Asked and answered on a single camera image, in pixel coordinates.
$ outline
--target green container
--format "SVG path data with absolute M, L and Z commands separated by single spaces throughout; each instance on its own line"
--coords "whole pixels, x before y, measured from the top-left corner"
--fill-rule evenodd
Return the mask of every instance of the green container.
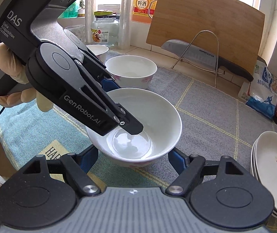
M 77 17 L 78 9 L 79 9 L 79 3 L 75 1 L 63 12 L 63 18 Z

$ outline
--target pink floral pattern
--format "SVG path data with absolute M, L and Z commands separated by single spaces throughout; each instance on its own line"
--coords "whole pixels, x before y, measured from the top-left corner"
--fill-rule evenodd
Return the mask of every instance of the pink floral pattern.
M 144 82 L 144 83 L 149 83 L 149 82 L 151 82 L 152 77 L 153 77 L 153 75 L 148 76 L 148 77 L 146 77 L 146 78 L 142 79 L 142 82 Z
M 115 79 L 115 80 L 120 80 L 121 76 L 119 75 L 112 75 L 112 77 Z

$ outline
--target cutting board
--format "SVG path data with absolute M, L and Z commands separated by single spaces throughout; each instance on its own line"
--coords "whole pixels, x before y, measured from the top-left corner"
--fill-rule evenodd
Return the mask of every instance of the cutting board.
M 265 15 L 239 0 L 158 0 L 146 43 L 191 42 L 201 30 L 216 34 L 220 56 L 253 74 Z M 217 41 L 202 33 L 194 45 L 217 54 Z

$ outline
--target gloved hand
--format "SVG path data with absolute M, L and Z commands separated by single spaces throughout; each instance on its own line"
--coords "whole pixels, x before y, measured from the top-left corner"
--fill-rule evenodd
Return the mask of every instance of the gloved hand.
M 18 83 L 29 83 L 25 74 L 25 66 L 20 63 L 14 53 L 4 43 L 0 43 L 0 69 Z M 47 112 L 53 108 L 53 103 L 34 88 L 25 89 L 22 92 L 11 95 L 0 96 L 0 105 L 11 108 L 21 103 L 29 103 L 35 98 L 37 99 L 37 106 L 41 111 Z

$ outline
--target finger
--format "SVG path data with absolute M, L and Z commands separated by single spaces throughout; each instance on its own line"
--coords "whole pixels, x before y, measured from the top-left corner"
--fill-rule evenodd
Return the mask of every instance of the finger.
M 12 77 L 19 76 L 25 69 L 4 43 L 0 43 L 0 69 Z
M 53 108 L 53 102 L 44 97 L 40 92 L 36 94 L 37 106 L 42 112 L 48 112 Z
M 0 105 L 3 107 L 11 108 L 21 103 L 21 92 L 13 93 L 9 96 L 0 96 Z
M 21 93 L 21 101 L 24 103 L 29 103 L 35 98 L 36 98 L 36 89 L 34 88 L 25 89 Z

